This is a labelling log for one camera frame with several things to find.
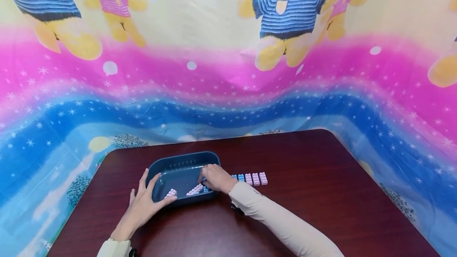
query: teddy bear print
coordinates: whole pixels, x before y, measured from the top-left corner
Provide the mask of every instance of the teddy bear print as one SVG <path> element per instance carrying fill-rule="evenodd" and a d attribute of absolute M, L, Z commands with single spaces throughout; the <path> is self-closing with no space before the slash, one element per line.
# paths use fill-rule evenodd
<path fill-rule="evenodd" d="M 457 13 L 457 0 L 452 0 L 449 10 Z M 440 88 L 457 83 L 457 38 L 445 56 L 439 58 L 429 69 L 428 78 L 431 83 Z"/>
<path fill-rule="evenodd" d="M 345 22 L 348 5 L 361 6 L 365 4 L 366 1 L 367 0 L 338 0 L 334 4 L 331 13 L 329 11 L 328 14 L 322 16 L 321 20 L 326 23 L 317 43 L 322 41 L 325 37 L 330 41 L 336 41 L 342 38 L 346 34 Z"/>
<path fill-rule="evenodd" d="M 138 45 L 144 47 L 146 41 L 133 22 L 129 8 L 135 11 L 147 9 L 145 0 L 84 0 L 84 4 L 91 9 L 102 10 L 103 16 L 109 26 L 112 37 L 120 42 L 126 42 L 129 38 Z"/>
<path fill-rule="evenodd" d="M 289 67 L 299 65 L 308 53 L 317 15 L 337 0 L 243 0 L 242 18 L 261 19 L 260 44 L 255 65 L 273 70 L 283 55 Z"/>
<path fill-rule="evenodd" d="M 60 41 L 78 58 L 93 60 L 102 54 L 102 44 L 88 30 L 73 0 L 13 0 L 39 42 L 60 53 Z"/>

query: finger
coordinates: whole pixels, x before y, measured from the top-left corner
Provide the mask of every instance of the finger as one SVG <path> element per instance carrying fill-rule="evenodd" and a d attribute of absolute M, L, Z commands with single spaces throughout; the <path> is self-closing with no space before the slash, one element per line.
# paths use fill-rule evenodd
<path fill-rule="evenodd" d="M 203 178 L 206 178 L 207 171 L 208 171 L 207 166 L 208 165 L 205 165 L 200 169 L 200 176 L 198 177 L 197 184 L 201 183 Z"/>
<path fill-rule="evenodd" d="M 202 184 L 203 184 L 205 187 L 207 187 L 208 189 L 214 190 L 214 186 L 213 186 L 213 184 L 211 184 L 210 182 L 204 181 L 204 182 L 202 182 Z"/>
<path fill-rule="evenodd" d="M 157 205 L 159 206 L 159 209 L 162 209 L 164 206 L 167 206 L 169 204 L 171 204 L 172 202 L 174 202 L 175 200 L 177 200 L 178 197 L 177 196 L 173 196 L 173 197 L 166 197 L 164 198 L 163 200 L 159 201 L 157 203 Z"/>
<path fill-rule="evenodd" d="M 146 191 L 149 193 L 149 194 L 152 194 L 152 190 L 154 190 L 154 186 L 156 185 L 156 182 L 157 180 L 159 179 L 159 176 L 160 176 L 161 173 L 157 173 L 154 178 L 152 178 L 150 181 L 149 181 L 149 184 L 148 184 L 148 187 L 146 189 Z"/>
<path fill-rule="evenodd" d="M 148 177 L 149 169 L 144 170 L 143 175 L 141 176 L 139 185 L 138 185 L 138 192 L 142 192 L 146 189 L 146 179 Z"/>
<path fill-rule="evenodd" d="M 134 199 L 135 199 L 135 189 L 132 188 L 132 191 L 130 191 L 130 203 L 129 203 L 129 205 L 132 204 Z"/>

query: plastic tray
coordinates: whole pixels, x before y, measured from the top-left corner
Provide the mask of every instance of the plastic tray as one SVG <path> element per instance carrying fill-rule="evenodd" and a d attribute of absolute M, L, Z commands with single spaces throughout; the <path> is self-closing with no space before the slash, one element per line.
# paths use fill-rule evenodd
<path fill-rule="evenodd" d="M 152 191 L 152 200 L 154 202 L 162 200 L 172 188 L 177 191 L 178 199 L 169 205 L 169 207 L 189 205 L 191 203 L 213 199 L 218 193 L 210 189 L 206 193 L 201 192 L 192 196 L 186 196 L 197 185 L 200 170 L 207 164 L 220 165 L 221 162 L 215 153 L 208 151 L 167 157 L 155 161 L 149 167 L 146 184 L 157 173 L 162 174 Z"/>

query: dark wooden table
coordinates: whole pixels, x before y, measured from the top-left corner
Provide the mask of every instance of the dark wooden table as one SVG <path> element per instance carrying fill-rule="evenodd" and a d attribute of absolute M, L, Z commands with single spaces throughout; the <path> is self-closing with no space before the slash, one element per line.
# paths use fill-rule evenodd
<path fill-rule="evenodd" d="M 231 174 L 265 172 L 267 197 L 321 230 L 346 257 L 438 256 L 329 132 L 313 130 L 109 153 L 48 256 L 96 256 L 153 161 L 213 151 Z M 159 212 L 132 245 L 147 257 L 292 256 L 261 223 L 236 215 L 228 197 Z"/>

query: yellow circle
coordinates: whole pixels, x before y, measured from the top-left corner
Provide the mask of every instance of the yellow circle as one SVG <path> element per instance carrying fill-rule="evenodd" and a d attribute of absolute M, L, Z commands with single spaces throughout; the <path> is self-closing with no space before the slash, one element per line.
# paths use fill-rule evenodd
<path fill-rule="evenodd" d="M 372 178 L 374 177 L 373 170 L 371 169 L 370 165 L 367 164 L 365 161 L 359 161 L 360 166 L 367 172 Z"/>
<path fill-rule="evenodd" d="M 103 150 L 108 148 L 109 145 L 111 145 L 111 140 L 108 139 L 108 137 L 99 136 L 99 137 L 95 137 L 94 139 L 92 139 L 90 141 L 90 143 L 88 144 L 88 148 L 92 152 L 98 153 L 98 152 L 102 152 Z"/>

